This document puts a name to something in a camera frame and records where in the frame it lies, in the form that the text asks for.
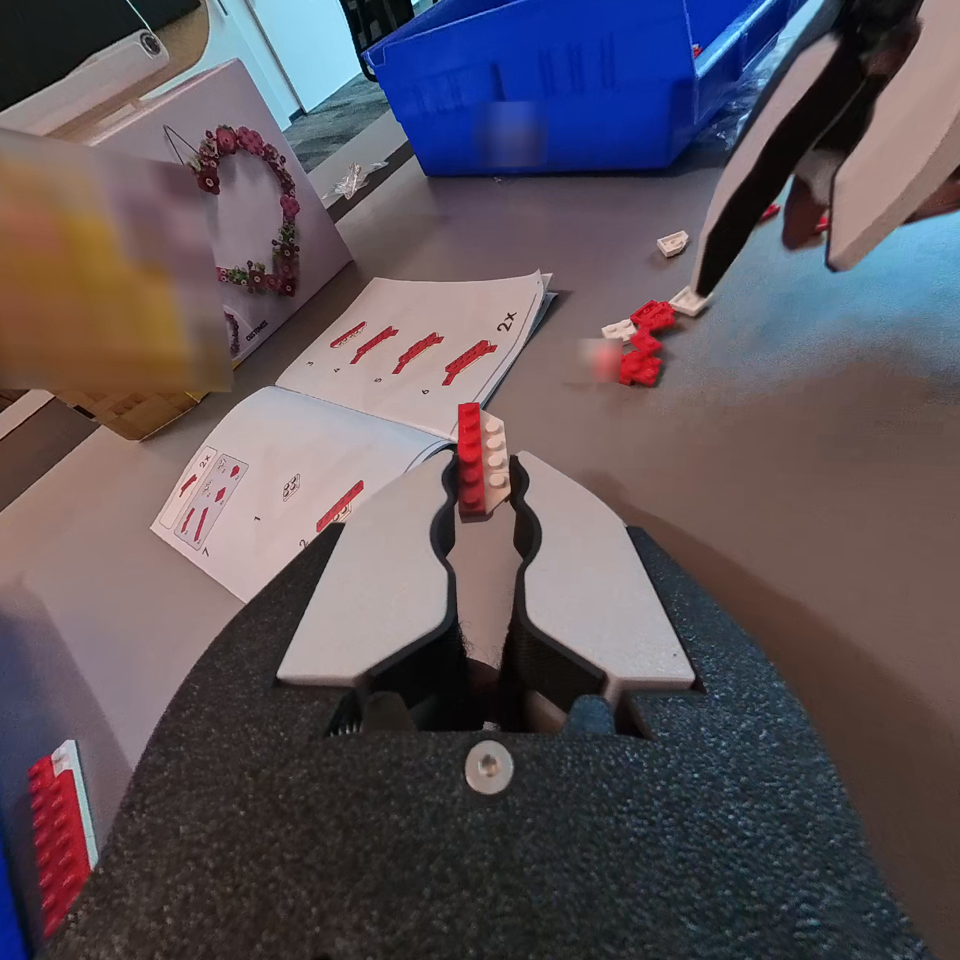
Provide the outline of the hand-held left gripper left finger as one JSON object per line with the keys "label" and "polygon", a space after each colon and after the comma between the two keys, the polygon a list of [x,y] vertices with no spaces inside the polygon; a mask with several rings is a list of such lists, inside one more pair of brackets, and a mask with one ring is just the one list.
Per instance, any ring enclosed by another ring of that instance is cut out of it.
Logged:
{"label": "hand-held left gripper left finger", "polygon": [[458,617],[457,459],[442,450],[369,498],[342,527],[276,678],[358,687],[436,642]]}

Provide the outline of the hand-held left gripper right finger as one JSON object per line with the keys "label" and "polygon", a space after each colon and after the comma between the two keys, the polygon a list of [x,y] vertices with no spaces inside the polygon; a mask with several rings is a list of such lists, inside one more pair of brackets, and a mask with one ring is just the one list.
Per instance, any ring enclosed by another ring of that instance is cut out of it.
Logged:
{"label": "hand-held left gripper right finger", "polygon": [[636,690],[691,690],[694,668],[620,516],[526,451],[510,481],[510,667],[522,686],[559,710],[583,695],[616,708]]}

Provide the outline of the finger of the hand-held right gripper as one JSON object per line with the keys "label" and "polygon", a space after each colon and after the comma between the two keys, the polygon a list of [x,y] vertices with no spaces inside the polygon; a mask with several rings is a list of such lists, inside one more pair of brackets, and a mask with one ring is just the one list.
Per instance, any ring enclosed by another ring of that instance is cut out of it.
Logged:
{"label": "finger of the hand-held right gripper", "polygon": [[700,235],[690,292],[708,299],[802,157],[861,88],[853,38],[829,32],[791,62],[745,127],[717,183]]}
{"label": "finger of the hand-held right gripper", "polygon": [[958,210],[959,3],[920,2],[918,41],[880,93],[849,155],[818,150],[795,169],[782,245],[809,247],[830,219],[825,262],[845,272],[904,224]]}

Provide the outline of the narrow red white brick assembly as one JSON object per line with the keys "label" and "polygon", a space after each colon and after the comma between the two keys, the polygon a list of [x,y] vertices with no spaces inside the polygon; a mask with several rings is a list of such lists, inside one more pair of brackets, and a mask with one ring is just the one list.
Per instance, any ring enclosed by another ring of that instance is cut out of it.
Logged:
{"label": "narrow red white brick assembly", "polygon": [[476,402],[458,408],[458,510],[462,522],[484,522],[511,495],[503,420]]}

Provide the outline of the grey desk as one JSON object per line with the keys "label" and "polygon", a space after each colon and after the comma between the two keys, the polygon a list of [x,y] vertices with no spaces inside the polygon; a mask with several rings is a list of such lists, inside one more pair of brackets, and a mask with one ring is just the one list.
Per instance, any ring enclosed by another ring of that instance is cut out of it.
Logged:
{"label": "grey desk", "polygon": [[[79,741],[97,839],[54,954],[225,958],[958,958],[958,216],[856,270],[760,228],[652,390],[570,383],[576,341],[668,298],[710,155],[666,177],[427,178],[340,223],[356,261],[233,392],[130,443],[103,428],[2,512],[2,839],[40,941],[26,770]],[[149,531],[194,451],[374,276],[555,273],[491,406],[512,450],[642,538],[681,637],[740,689],[640,698],[652,740],[323,735],[331,691],[246,695],[218,663],[293,625],[309,548],[242,605]]]}

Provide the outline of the clear plastic bag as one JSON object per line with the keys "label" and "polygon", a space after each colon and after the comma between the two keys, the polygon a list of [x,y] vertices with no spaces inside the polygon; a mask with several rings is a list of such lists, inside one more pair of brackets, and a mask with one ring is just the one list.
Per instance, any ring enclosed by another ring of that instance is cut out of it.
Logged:
{"label": "clear plastic bag", "polygon": [[702,140],[708,150],[724,156],[732,152],[785,54],[786,48],[777,45],[750,65],[746,74],[738,80],[729,101],[718,110],[702,132]]}

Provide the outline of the blue plastic bin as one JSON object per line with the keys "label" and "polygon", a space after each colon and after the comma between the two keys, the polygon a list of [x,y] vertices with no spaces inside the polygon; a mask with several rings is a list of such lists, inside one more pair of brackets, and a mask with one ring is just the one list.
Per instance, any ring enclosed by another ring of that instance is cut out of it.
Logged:
{"label": "blue plastic bin", "polygon": [[364,59],[429,177],[660,170],[801,6],[444,1]]}

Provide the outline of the brick instruction booklet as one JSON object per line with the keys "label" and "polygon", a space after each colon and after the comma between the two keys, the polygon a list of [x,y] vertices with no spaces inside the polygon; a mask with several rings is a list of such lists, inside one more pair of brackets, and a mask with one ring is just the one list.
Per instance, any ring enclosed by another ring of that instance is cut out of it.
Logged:
{"label": "brick instruction booklet", "polygon": [[275,384],[217,424],[150,531],[241,601],[457,441],[549,306],[553,274],[375,278]]}

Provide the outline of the cardboard box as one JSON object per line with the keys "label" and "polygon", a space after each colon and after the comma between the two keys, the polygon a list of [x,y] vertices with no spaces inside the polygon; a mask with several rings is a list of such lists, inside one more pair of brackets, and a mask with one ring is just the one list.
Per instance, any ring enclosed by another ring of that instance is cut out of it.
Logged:
{"label": "cardboard box", "polygon": [[57,391],[54,396],[125,440],[140,442],[196,407],[206,392],[103,393]]}

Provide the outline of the flower heart print set box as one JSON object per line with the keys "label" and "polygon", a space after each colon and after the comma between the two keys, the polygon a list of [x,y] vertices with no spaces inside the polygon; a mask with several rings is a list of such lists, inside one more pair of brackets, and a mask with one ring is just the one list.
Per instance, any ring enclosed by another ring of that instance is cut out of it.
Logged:
{"label": "flower heart print set box", "polygon": [[240,59],[118,111],[87,144],[189,173],[234,367],[353,260]]}

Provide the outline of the wide red white brick assembly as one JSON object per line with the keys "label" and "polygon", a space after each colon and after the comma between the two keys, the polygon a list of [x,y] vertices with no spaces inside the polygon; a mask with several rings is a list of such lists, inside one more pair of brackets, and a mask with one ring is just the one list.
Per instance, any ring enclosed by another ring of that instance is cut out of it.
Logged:
{"label": "wide red white brick assembly", "polygon": [[78,742],[65,740],[27,772],[42,936],[48,942],[99,860]]}

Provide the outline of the black object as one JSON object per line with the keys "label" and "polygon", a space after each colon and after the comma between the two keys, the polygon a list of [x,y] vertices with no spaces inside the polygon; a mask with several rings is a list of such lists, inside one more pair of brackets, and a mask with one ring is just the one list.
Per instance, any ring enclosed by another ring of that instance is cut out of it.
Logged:
{"label": "black object", "polygon": [[376,43],[414,19],[412,1],[339,1],[347,30],[363,76],[372,83],[377,77],[365,59]]}

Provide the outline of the clear plastic wrapper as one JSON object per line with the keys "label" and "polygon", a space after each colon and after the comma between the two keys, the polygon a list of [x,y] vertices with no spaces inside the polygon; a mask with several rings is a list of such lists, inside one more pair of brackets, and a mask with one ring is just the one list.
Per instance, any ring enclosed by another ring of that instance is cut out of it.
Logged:
{"label": "clear plastic wrapper", "polygon": [[321,196],[321,200],[326,204],[328,201],[336,202],[339,199],[350,200],[354,198],[354,195],[366,186],[372,174],[388,165],[388,161],[378,161],[367,165],[351,163],[347,172]]}

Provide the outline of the black and white device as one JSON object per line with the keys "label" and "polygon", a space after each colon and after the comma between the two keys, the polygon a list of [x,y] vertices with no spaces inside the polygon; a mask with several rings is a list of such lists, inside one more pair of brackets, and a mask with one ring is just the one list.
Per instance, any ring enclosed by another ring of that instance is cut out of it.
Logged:
{"label": "black and white device", "polygon": [[3,1],[2,125],[46,135],[196,66],[204,1]]}

